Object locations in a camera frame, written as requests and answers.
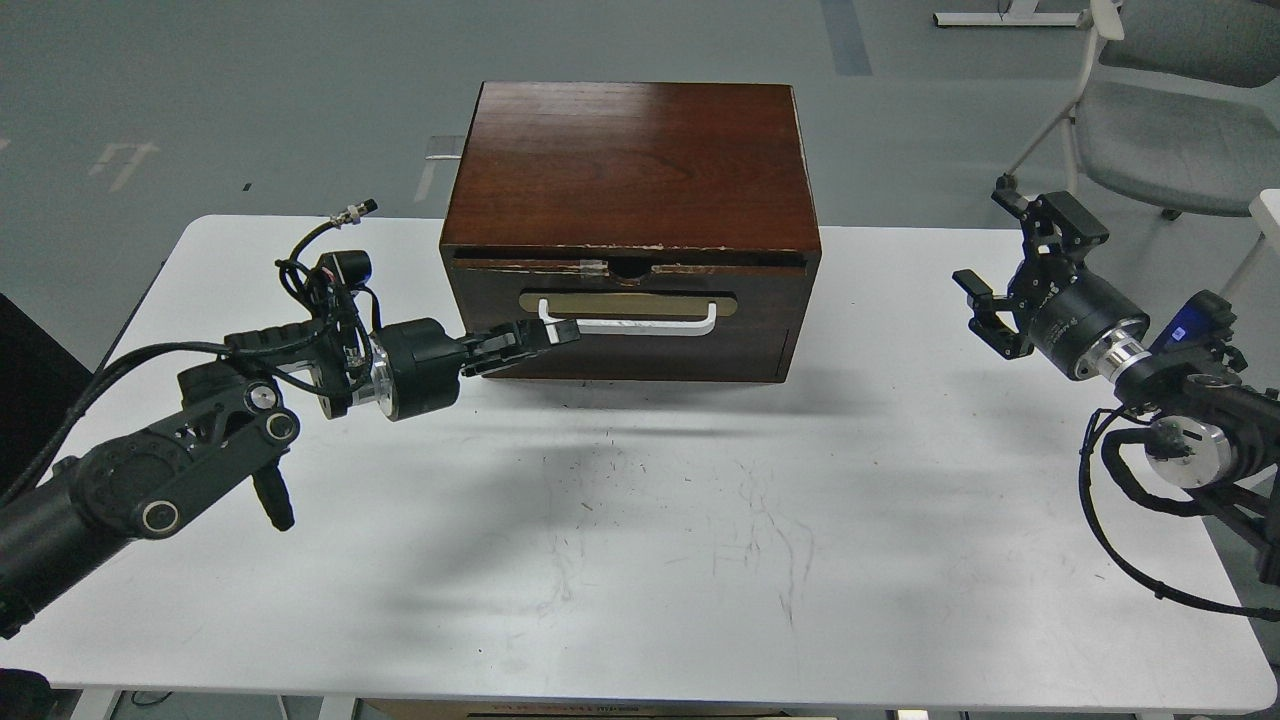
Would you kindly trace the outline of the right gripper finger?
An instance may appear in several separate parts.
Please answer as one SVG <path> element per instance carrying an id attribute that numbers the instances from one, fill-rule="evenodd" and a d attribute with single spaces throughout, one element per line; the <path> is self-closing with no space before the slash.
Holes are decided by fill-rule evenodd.
<path id="1" fill-rule="evenodd" d="M 1009 296 L 997 296 L 972 269 L 952 273 L 952 281 L 965 292 L 973 313 L 968 328 L 1004 359 L 1027 357 L 1034 348 L 1028 334 L 1010 328 L 998 314 L 1010 313 L 1016 304 Z"/>
<path id="2" fill-rule="evenodd" d="M 1005 174 L 995 182 L 991 199 L 1018 220 L 1025 263 L 1055 259 L 1078 268 L 1110 238 L 1108 228 L 1068 191 L 1028 199 L 1019 192 L 1014 176 Z"/>

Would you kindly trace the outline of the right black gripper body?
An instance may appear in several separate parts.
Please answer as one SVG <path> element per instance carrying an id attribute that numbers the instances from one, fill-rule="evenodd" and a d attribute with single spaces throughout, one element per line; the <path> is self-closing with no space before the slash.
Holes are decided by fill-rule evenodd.
<path id="1" fill-rule="evenodd" d="M 1094 374 L 1085 355 L 1111 331 L 1143 340 L 1149 329 L 1149 314 L 1084 263 L 1064 255 L 1032 254 L 1007 290 L 1018 331 L 1070 380 Z"/>

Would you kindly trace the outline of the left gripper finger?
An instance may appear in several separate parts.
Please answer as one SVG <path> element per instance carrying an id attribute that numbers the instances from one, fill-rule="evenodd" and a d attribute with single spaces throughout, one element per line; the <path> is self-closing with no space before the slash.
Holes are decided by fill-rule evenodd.
<path id="1" fill-rule="evenodd" d="M 522 319 L 467 333 L 458 342 L 463 347 L 465 363 L 522 363 L 580 340 L 576 320 L 547 323 Z"/>
<path id="2" fill-rule="evenodd" d="M 460 374 L 462 377 L 486 375 L 539 357 L 547 351 L 547 347 L 527 345 L 508 345 L 493 348 L 484 348 L 480 345 L 465 345 Z"/>

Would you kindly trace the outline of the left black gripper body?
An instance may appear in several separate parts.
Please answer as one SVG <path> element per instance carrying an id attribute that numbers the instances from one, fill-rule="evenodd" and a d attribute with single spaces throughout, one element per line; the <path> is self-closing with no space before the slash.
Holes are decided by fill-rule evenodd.
<path id="1" fill-rule="evenodd" d="M 392 421 L 452 406 L 460 396 L 463 345 L 435 319 L 421 318 L 375 331 L 378 404 Z"/>

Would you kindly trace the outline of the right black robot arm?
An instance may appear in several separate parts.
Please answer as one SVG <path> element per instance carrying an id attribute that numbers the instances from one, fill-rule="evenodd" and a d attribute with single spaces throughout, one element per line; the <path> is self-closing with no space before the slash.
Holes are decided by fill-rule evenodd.
<path id="1" fill-rule="evenodd" d="M 969 329 L 1001 357 L 1039 351 L 1070 380 L 1105 378 L 1129 420 L 1119 430 L 1092 420 L 1082 446 L 1079 491 L 1096 539 L 1106 542 L 1091 498 L 1100 454 L 1130 501 L 1217 518 L 1254 548 L 1260 580 L 1276 585 L 1277 496 L 1244 480 L 1277 465 L 1277 391 L 1242 382 L 1231 304 L 1201 291 L 1144 345 L 1148 314 L 1085 264 L 1108 238 L 1093 214 L 1066 191 L 1027 199 L 1011 176 L 997 179 L 992 199 L 1018 219 L 1023 260 L 1005 295 L 973 270 L 954 273 Z"/>

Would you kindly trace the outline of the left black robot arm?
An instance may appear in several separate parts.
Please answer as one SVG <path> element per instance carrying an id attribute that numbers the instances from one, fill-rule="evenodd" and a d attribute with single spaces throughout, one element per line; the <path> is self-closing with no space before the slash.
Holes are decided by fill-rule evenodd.
<path id="1" fill-rule="evenodd" d="M 133 541 L 160 541 L 189 525 L 241 482 L 251 480 L 271 525 L 288 530 L 294 511 L 279 461 L 301 421 L 283 400 L 292 386 L 315 396 L 329 419 L 375 404 L 390 421 L 452 406 L 465 377 L 486 375 L 580 340 L 571 319 L 522 319 L 447 334 L 431 318 L 381 322 L 357 297 L 372 274 L 365 251 L 301 254 L 321 234 L 358 224 L 376 209 L 358 202 L 314 227 L 276 260 L 285 293 L 303 322 L 228 334 L 218 343 L 168 342 L 109 363 L 67 419 L 3 492 L 3 637 L 13 638 L 51 602 Z M 182 372 L 180 409 L 106 439 L 81 456 L 54 459 L 76 423 L 116 382 L 174 352 L 210 356 Z"/>

